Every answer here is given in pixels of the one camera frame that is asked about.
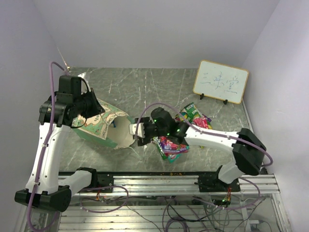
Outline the green printed paper bag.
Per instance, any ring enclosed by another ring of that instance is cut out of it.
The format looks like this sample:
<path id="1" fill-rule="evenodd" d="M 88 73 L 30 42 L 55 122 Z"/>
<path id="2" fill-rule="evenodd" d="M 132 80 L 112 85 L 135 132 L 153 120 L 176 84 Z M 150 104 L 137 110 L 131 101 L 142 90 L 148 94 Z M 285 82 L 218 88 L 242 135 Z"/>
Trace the green printed paper bag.
<path id="1" fill-rule="evenodd" d="M 78 116 L 73 120 L 73 130 L 80 138 L 113 149 L 131 146 L 135 140 L 129 133 L 129 125 L 134 123 L 134 119 L 105 101 L 99 99 L 98 102 L 105 109 L 105 113 L 88 119 Z M 116 128 L 111 126 L 113 120 Z"/>

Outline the purple berries Fox's packet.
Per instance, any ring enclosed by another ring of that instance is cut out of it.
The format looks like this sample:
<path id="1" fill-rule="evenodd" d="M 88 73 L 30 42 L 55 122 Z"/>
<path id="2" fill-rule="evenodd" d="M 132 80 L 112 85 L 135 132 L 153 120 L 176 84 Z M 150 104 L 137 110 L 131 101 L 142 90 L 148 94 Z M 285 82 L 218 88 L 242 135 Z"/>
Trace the purple berries Fox's packet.
<path id="1" fill-rule="evenodd" d="M 169 140 L 167 137 L 164 137 L 164 136 L 158 137 L 158 142 L 159 142 L 161 149 L 166 154 L 181 154 L 181 153 L 186 153 L 189 150 L 188 145 L 175 144 L 171 140 Z"/>

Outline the green Fox's candy packet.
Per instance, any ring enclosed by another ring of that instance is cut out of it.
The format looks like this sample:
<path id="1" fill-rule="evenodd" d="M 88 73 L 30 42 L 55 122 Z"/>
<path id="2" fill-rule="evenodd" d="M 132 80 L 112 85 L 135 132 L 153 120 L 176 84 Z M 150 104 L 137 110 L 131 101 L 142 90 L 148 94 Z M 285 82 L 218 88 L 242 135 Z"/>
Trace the green Fox's candy packet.
<path id="1" fill-rule="evenodd" d="M 198 110 L 196 105 L 192 102 L 186 105 L 181 111 L 181 115 L 188 120 L 190 123 L 193 123 L 195 119 L 204 117 L 203 114 Z"/>

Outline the red pink snack packet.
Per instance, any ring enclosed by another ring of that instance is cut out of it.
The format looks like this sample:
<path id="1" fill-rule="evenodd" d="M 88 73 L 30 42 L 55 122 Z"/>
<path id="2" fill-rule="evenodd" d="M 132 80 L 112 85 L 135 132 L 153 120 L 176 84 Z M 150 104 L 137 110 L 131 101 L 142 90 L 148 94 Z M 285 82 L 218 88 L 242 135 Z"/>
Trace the red pink snack packet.
<path id="1" fill-rule="evenodd" d="M 194 125 L 196 125 L 198 127 L 201 127 L 201 128 L 212 130 L 212 126 L 208 125 L 205 117 L 197 117 L 197 118 L 193 119 L 192 124 L 194 124 Z"/>

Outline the teal red Fox's packet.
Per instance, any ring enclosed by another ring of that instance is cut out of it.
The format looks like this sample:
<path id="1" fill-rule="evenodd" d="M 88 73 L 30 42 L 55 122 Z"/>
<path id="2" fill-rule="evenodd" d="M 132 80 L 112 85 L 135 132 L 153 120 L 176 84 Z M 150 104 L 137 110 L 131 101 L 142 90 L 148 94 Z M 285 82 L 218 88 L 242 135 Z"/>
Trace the teal red Fox's packet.
<path id="1" fill-rule="evenodd" d="M 175 160 L 177 160 L 179 157 L 181 156 L 181 154 L 168 154 L 167 155 L 167 158 L 168 158 L 168 161 L 170 163 L 173 163 Z"/>

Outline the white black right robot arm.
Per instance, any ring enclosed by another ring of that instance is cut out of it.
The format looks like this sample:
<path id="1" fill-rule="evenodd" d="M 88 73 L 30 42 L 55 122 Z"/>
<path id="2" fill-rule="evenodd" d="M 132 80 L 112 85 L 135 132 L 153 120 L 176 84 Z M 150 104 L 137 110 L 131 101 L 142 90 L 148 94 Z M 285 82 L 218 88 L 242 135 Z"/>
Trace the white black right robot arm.
<path id="1" fill-rule="evenodd" d="M 150 117 L 136 118 L 129 125 L 129 133 L 138 141 L 138 146 L 164 136 L 178 145 L 206 146 L 232 153 L 233 160 L 219 167 L 213 179 L 213 187 L 218 191 L 224 191 L 244 174 L 259 175 L 266 152 L 263 143 L 247 128 L 233 132 L 213 131 L 176 121 L 161 107 L 155 108 Z"/>

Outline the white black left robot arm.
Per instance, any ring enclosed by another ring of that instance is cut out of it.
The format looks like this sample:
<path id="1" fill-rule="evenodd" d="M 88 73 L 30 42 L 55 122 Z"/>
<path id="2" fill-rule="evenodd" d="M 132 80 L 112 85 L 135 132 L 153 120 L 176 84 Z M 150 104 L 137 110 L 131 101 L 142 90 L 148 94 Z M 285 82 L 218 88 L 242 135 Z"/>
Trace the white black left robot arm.
<path id="1" fill-rule="evenodd" d="M 98 174 L 93 168 L 78 168 L 59 181 L 58 173 L 65 140 L 77 116 L 85 119 L 105 112 L 93 88 L 81 75 L 63 75 L 59 89 L 40 107 L 39 144 L 34 166 L 26 187 L 15 193 L 14 200 L 33 208 L 64 212 L 73 195 L 98 188 Z"/>

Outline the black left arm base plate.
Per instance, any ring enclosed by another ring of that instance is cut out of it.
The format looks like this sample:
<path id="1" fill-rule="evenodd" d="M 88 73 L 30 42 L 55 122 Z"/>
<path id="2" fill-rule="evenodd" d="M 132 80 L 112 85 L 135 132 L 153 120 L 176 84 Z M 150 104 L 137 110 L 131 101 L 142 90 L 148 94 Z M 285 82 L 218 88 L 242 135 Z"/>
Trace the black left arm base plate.
<path id="1" fill-rule="evenodd" d="M 98 173 L 90 185 L 80 192 L 112 193 L 114 177 L 111 174 Z"/>

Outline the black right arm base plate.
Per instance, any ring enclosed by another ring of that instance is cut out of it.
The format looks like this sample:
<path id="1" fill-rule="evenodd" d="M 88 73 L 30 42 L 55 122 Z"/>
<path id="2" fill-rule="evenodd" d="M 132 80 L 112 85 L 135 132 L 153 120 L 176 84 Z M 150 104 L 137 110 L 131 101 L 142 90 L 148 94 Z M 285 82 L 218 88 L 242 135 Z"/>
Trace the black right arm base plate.
<path id="1" fill-rule="evenodd" d="M 230 184 L 220 181 L 215 172 L 207 172 L 198 176 L 195 185 L 198 186 L 200 192 L 240 192 L 239 180 L 235 179 Z"/>

